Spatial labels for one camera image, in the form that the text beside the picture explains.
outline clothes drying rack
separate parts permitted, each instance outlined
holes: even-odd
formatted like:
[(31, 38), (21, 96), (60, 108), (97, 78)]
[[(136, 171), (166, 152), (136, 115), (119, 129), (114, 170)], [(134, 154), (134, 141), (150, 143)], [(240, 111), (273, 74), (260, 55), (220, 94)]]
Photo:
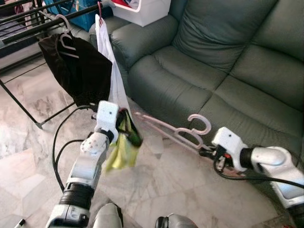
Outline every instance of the clothes drying rack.
[[(14, 45), (14, 44), (16, 44), (16, 43), (18, 43), (22, 40), (28, 39), (28, 38), (33, 38), (33, 37), (37, 37), (37, 36), (45, 37), (48, 34), (48, 31), (51, 31), (51, 30), (54, 30), (54, 29), (57, 29), (57, 28), (61, 27), (60, 24), (64, 23), (64, 21), (61, 18), (52, 19), (51, 17), (48, 17), (48, 15), (45, 12), (43, 12), (43, 10), (47, 9), (49, 7), (58, 6), (59, 4), (62, 4), (62, 3), (68, 2), (68, 1), (72, 1), (72, 0), (61, 0), (61, 1), (57, 1), (57, 2), (55, 2), (53, 4), (50, 4), (50, 5), (42, 6), (42, 0), (37, 0), (37, 6), (38, 7), (34, 7), (33, 9), (31, 9), (29, 11), (26, 11), (26, 12), (23, 12), (23, 13), (18, 14), (18, 15), (13, 15), (13, 16), (6, 17), (4, 19), (0, 19), (0, 25), (5, 25), (5, 24), (8, 24), (9, 22), (12, 22), (12, 21), (15, 21), (15, 20), (18, 20), (18, 19), (23, 19), (23, 18), (28, 17), (28, 16), (31, 16), (31, 19), (23, 21), (23, 23), (27, 22), (27, 21), (38, 20), (38, 22), (35, 22), (36, 26), (34, 26), (33, 28), (27, 29), (27, 30), (19, 32), (19, 33), (16, 33), (16, 34), (14, 34), (10, 37), (6, 37), (4, 39), (1, 39), (1, 41), (5, 44), (5, 46), (2, 47), (2, 48), (5, 48), (9, 45)], [(2, 9), (5, 9), (5, 8), (14, 7), (14, 6), (24, 4), (24, 3), (27, 3), (27, 2), (33, 2), (33, 6), (36, 6), (35, 5), (35, 0), (19, 0), (19, 1), (13, 2), (11, 4), (1, 5), (0, 6), (0, 11)], [(83, 10), (65, 15), (65, 17), (66, 17), (66, 19), (69, 20), (69, 19), (78, 17), (80, 15), (95, 11), (97, 9), (98, 9), (98, 5), (96, 4), (94, 6), (86, 8), (86, 9), (83, 9)], [(39, 56), (42, 56), (41, 52), (39, 52), (37, 54), (34, 54), (34, 55), (31, 55), (31, 56), (29, 56), (29, 57), (27, 57), (23, 60), (20, 60), (20, 61), (14, 63), (11, 66), (7, 66), (5, 68), (2, 68), (0, 70), (0, 74), (3, 73), (3, 72), (6, 72), (6, 71), (8, 71), (12, 68), (15, 68), (16, 66), (22, 65), (25, 62), (31, 61), (31, 60), (39, 57)], [(67, 107), (65, 107), (65, 108), (61, 109), (60, 111), (58, 111), (57, 113), (55, 113), (54, 115), (50, 116), (46, 120), (44, 120), (42, 122), (38, 122), (29, 113), (29, 111), (21, 104), (21, 102), (13, 95), (13, 93), (6, 87), (5, 84), (8, 83), (9, 81), (3, 82), (0, 78), (0, 86), (9, 94), (9, 96), (17, 103), (17, 105), (25, 112), (25, 114), (40, 129), (43, 129), (42, 125), (44, 125), (46, 122), (53, 119), (55, 116), (59, 115), (60, 113), (62, 113), (63, 111), (65, 111), (66, 109), (68, 109), (69, 107), (71, 107), (72, 105), (75, 104), (73, 102), (73, 103), (69, 104)]]

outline white cloth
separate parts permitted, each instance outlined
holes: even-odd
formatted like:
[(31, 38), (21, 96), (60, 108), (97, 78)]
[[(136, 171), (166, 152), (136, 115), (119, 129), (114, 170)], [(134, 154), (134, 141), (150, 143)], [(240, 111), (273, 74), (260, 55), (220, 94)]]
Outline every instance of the white cloth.
[(116, 59), (114, 57), (114, 53), (112, 50), (112, 46), (110, 43), (108, 31), (106, 28), (105, 21), (102, 19), (102, 25), (99, 26), (99, 15), (95, 15), (95, 24), (96, 24), (96, 37), (97, 37), (97, 46), (98, 51), (103, 54), (106, 58), (108, 58), (112, 62), (112, 74), (111, 74), (111, 87), (110, 87), (110, 95), (109, 101), (115, 104), (118, 104), (120, 108), (127, 108), (130, 112), (129, 103), (127, 100), (127, 96), (124, 91), (124, 84), (122, 80), (122, 76), (118, 69), (118, 65)]

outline white storage box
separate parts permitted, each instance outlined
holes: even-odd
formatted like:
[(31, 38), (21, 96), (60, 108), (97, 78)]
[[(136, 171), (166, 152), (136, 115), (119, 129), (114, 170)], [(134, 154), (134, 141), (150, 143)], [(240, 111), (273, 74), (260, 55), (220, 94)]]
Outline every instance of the white storage box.
[(113, 14), (140, 26), (146, 26), (168, 15), (171, 0), (140, 0), (138, 8), (132, 9), (115, 3)]

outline gray leather sofa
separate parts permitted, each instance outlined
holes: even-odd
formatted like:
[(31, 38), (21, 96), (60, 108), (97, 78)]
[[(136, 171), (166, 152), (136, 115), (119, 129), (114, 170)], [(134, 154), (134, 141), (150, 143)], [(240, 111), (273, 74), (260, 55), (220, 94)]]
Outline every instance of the gray leather sofa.
[(201, 129), (187, 121), (199, 113), (206, 143), (226, 126), (304, 160), (303, 28), (301, 0), (172, 0), (168, 16), (112, 42), (128, 95), (156, 118)]

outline white hanger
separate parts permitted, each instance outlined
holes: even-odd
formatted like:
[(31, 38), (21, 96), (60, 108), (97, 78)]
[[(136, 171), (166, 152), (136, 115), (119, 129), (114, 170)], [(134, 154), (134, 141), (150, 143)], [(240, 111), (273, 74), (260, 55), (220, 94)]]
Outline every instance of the white hanger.
[[(67, 37), (67, 38), (72, 39), (72, 37), (68, 34), (68, 32), (71, 31), (71, 25), (70, 25), (70, 23), (68, 22), (68, 20), (66, 19), (66, 17), (63, 16), (63, 15), (61, 15), (61, 14), (57, 14), (57, 15), (56, 15), (55, 19), (58, 19), (58, 18), (61, 18), (61, 19), (65, 22), (65, 25), (66, 25), (66, 28), (67, 28), (67, 31), (65, 31), (65, 32), (60, 36), (61, 45), (62, 45), (64, 48), (66, 48), (66, 49), (70, 49), (70, 50), (76, 51), (76, 48), (65, 45), (65, 44), (64, 44), (64, 41), (63, 41), (63, 37)], [(73, 55), (73, 54), (69, 54), (69, 53), (67, 53), (67, 52), (60, 51), (60, 53), (61, 53), (61, 54), (64, 54), (64, 55), (67, 55), (67, 56), (72, 56), (72, 57), (75, 57), (75, 58), (79, 58), (79, 56)]]
[[(207, 118), (205, 118), (202, 115), (199, 114), (192, 114), (188, 117), (188, 121), (192, 121), (193, 119), (199, 119), (201, 120), (205, 125), (206, 128), (204, 130), (197, 130), (195, 128), (187, 129), (187, 128), (183, 128), (183, 127), (179, 127), (179, 128), (175, 128), (173, 126), (171, 126), (170, 124), (167, 124), (163, 121), (160, 121), (158, 119), (155, 119), (151, 116), (148, 115), (144, 115), (141, 114), (139, 112), (135, 113), (142, 121), (144, 121), (145, 123), (147, 123), (149, 126), (151, 126), (152, 128), (154, 128), (155, 130), (157, 130), (158, 132), (160, 132), (161, 134), (165, 135), (166, 137), (170, 138), (171, 140), (175, 141), (176, 143), (186, 147), (187, 149), (197, 153), (197, 150), (200, 148), (204, 148), (208, 151), (210, 151), (211, 149), (206, 146), (202, 140), (202, 138), (200, 137), (200, 135), (205, 135), (208, 134), (211, 130), (211, 123), (209, 122), (209, 120)], [(173, 131), (174, 137), (166, 132), (164, 132), (162, 129), (158, 128), (157, 126), (155, 126), (152, 122), (159, 124), (161, 126), (164, 126), (170, 130)], [(186, 132), (190, 135), (192, 135), (197, 141), (198, 144), (194, 144), (193, 142), (189, 141), (188, 139), (182, 137), (179, 133), (180, 132)]]

